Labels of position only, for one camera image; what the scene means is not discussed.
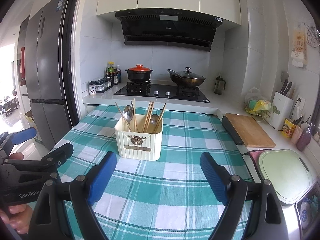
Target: pot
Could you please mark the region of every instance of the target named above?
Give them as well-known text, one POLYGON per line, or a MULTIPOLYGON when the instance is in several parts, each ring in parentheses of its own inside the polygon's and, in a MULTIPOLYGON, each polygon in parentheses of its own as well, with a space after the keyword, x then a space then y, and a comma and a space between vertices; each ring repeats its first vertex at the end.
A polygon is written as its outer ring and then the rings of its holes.
POLYGON ((153 71, 143 65, 137 65, 136 67, 132 67, 126 69, 128 73, 128 79, 134 82, 145 82, 150 79, 150 74, 153 71))
POLYGON ((175 72, 171 69, 167 69, 167 71, 169 72, 171 80, 177 85, 187 88, 200 86, 204 82, 205 77, 192 73, 190 69, 191 68, 186 67, 185 71, 175 72))

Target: green cutting board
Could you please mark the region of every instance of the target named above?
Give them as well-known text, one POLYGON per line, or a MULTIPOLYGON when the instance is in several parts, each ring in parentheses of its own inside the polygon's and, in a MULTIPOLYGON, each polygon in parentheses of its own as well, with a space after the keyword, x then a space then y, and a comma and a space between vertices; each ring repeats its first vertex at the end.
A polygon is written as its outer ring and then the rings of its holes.
POLYGON ((310 169, 301 160, 296 152, 288 149, 266 151, 259 156, 260 174, 272 182, 283 204, 296 203, 312 185, 310 169))

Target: pot handle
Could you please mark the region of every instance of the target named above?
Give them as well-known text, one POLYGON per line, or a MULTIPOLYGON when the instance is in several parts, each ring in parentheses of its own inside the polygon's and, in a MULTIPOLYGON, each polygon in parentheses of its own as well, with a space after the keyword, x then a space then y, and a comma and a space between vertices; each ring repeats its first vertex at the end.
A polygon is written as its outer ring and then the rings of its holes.
POLYGON ((171 69, 167 69, 167 71, 169 72, 169 74, 174 75, 176 74, 179 78, 182 78, 177 72, 171 70, 171 69))

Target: orange lid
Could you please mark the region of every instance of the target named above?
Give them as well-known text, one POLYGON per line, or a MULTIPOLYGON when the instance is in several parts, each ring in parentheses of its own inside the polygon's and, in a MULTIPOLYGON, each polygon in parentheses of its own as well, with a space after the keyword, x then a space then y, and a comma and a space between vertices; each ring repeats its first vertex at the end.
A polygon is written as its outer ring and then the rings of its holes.
POLYGON ((136 67, 129 68, 129 70, 134 71, 149 71, 150 69, 147 67, 144 67, 143 65, 137 65, 136 67))

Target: green and white tablecloth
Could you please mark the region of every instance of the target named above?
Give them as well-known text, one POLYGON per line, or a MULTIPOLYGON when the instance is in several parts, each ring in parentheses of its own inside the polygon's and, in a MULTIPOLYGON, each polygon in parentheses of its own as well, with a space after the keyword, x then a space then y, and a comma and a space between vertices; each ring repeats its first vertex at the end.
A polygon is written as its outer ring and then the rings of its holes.
MULTIPOLYGON (((138 108, 137 114, 145 109, 138 108)), ((208 151, 230 174, 250 176, 236 145, 215 116, 165 111, 161 156, 157 161, 121 158, 114 126, 121 117, 115 106, 98 106, 56 145, 74 147, 59 168, 63 182, 86 174, 108 151, 117 166, 100 201, 92 207, 110 240, 207 240, 224 210, 201 168, 208 151)), ((66 202, 76 239, 82 235, 71 202, 66 202)), ((241 239, 250 210, 246 202, 234 239, 241 239)))

